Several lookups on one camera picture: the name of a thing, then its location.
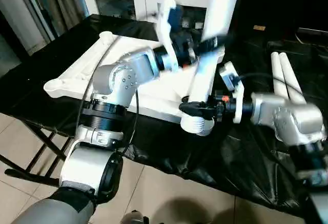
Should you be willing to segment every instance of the white plastic bracket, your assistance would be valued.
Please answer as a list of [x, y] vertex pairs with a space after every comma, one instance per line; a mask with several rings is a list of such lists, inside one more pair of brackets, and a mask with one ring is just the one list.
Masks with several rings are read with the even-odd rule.
[[234, 123], [240, 123], [242, 116], [242, 103], [244, 98], [244, 85], [241, 81], [237, 84], [233, 83], [231, 77], [238, 77], [237, 71], [232, 62], [227, 62], [220, 69], [220, 75], [229, 91], [234, 91], [232, 96], [236, 99], [236, 112], [233, 119]]
[[156, 34], [159, 42], [164, 45], [168, 53], [168, 57], [163, 58], [165, 70], [177, 72], [179, 69], [178, 59], [175, 55], [170, 38], [171, 25], [169, 24], [169, 16], [171, 9], [176, 9], [174, 0], [164, 0], [163, 3], [161, 3], [156, 25]]

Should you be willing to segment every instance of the beige floor tile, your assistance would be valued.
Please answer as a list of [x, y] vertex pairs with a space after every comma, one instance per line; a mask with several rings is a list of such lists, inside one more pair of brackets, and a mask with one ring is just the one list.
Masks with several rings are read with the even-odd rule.
[[250, 201], [236, 198], [236, 224], [304, 224], [304, 220]]
[[[64, 162], [60, 161], [55, 168], [53, 174], [51, 177], [53, 178], [59, 178], [60, 176], [60, 171], [63, 167]], [[35, 190], [33, 193], [33, 196], [38, 198], [38, 199], [44, 199], [49, 197], [51, 194], [53, 194], [57, 190], [57, 187], [51, 187], [51, 186], [46, 186], [46, 185], [39, 185], [38, 188]]]
[[[66, 138], [56, 135], [53, 142], [61, 148], [66, 141]], [[21, 121], [15, 120], [0, 134], [0, 151], [1, 154], [22, 168], [26, 168], [28, 163], [42, 146], [42, 141], [39, 140]], [[48, 167], [55, 158], [55, 154], [46, 149], [40, 157], [38, 163], [32, 170], [32, 173], [45, 174]], [[4, 174], [4, 171], [9, 168], [4, 163], [0, 162], [0, 180], [14, 186], [28, 194], [32, 194], [39, 186], [37, 183], [16, 179]]]
[[26, 204], [23, 206], [23, 208], [21, 209], [21, 211], [19, 212], [19, 214], [17, 216], [22, 214], [24, 211], [26, 211], [29, 207], [31, 207], [33, 204], [35, 204], [38, 201], [39, 201], [39, 199], [37, 199], [36, 197], [31, 196], [29, 198], [29, 200], [26, 202]]
[[116, 196], [108, 203], [99, 205], [90, 222], [93, 224], [117, 223], [124, 215], [143, 165], [124, 158], [123, 171]]
[[232, 224], [234, 200], [227, 193], [146, 166], [127, 212], [141, 211], [154, 224]]
[[0, 113], [0, 133], [9, 126], [15, 119]]
[[[42, 143], [19, 120], [15, 120], [0, 134], [0, 152], [22, 168], [25, 168], [37, 153]], [[9, 168], [0, 162], [0, 180], [28, 194], [32, 194], [38, 184], [9, 177], [4, 171]]]
[[0, 223], [11, 223], [30, 196], [0, 181]]

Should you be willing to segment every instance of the black cloth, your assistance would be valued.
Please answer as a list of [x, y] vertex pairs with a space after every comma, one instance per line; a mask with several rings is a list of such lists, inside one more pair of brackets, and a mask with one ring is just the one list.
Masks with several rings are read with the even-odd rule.
[[[121, 34], [129, 20], [92, 15], [69, 32], [36, 52], [0, 79], [0, 112], [74, 136], [79, 100], [51, 98], [43, 85], [63, 73], [105, 30]], [[157, 40], [153, 25], [135, 22], [124, 36]], [[266, 32], [237, 37], [226, 48], [224, 62], [232, 61], [239, 74], [271, 73], [272, 50], [287, 52], [308, 101], [326, 117], [328, 54], [325, 49], [272, 40]], [[245, 79], [245, 96], [272, 92], [272, 81]], [[225, 90], [216, 73], [214, 88]], [[130, 134], [134, 114], [128, 113], [125, 134]], [[274, 132], [247, 119], [235, 125], [218, 124], [208, 137], [185, 132], [178, 124], [139, 116], [133, 145], [127, 157], [169, 174], [176, 174], [279, 211], [301, 216], [294, 167]]]

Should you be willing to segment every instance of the white plastic tray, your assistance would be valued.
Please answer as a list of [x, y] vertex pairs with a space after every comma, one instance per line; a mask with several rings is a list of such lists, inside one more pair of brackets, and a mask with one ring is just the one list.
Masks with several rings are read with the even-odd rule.
[[[75, 63], [73, 63], [58, 78], [48, 81], [44, 90], [53, 98], [69, 96], [82, 99], [85, 88], [92, 72], [108, 46], [117, 35], [111, 32], [102, 32], [100, 39], [94, 43]], [[122, 37], [113, 46], [112, 50], [104, 59], [102, 65], [116, 62], [125, 53], [139, 48], [150, 46], [155, 48], [159, 42], [130, 37]], [[178, 73], [164, 72], [160, 78], [138, 87], [139, 112], [150, 117], [180, 123], [181, 111], [179, 104], [181, 98], [188, 93], [196, 66], [184, 68]], [[92, 88], [87, 95], [90, 100]], [[129, 106], [129, 111], [136, 111], [135, 97]]]

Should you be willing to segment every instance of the white pvc pipe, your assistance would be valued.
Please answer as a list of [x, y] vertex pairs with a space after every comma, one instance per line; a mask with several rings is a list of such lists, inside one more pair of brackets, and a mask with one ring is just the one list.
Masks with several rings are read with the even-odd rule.
[[279, 58], [280, 58], [280, 63], [281, 63], [283, 77], [285, 79], [285, 82], [288, 83], [289, 85], [293, 86], [298, 91], [297, 92], [293, 88], [286, 85], [287, 89], [288, 89], [288, 94], [289, 94], [290, 100], [295, 104], [306, 104], [305, 98], [301, 94], [302, 90], [299, 86], [299, 83], [295, 76], [294, 70], [291, 66], [291, 63], [289, 62], [289, 59], [288, 59], [286, 53], [284, 53], [284, 52], [280, 53]]
[[[272, 75], [280, 80], [284, 80], [282, 67], [278, 52], [271, 53]], [[276, 95], [289, 99], [286, 85], [278, 80], [273, 80], [273, 89]]]

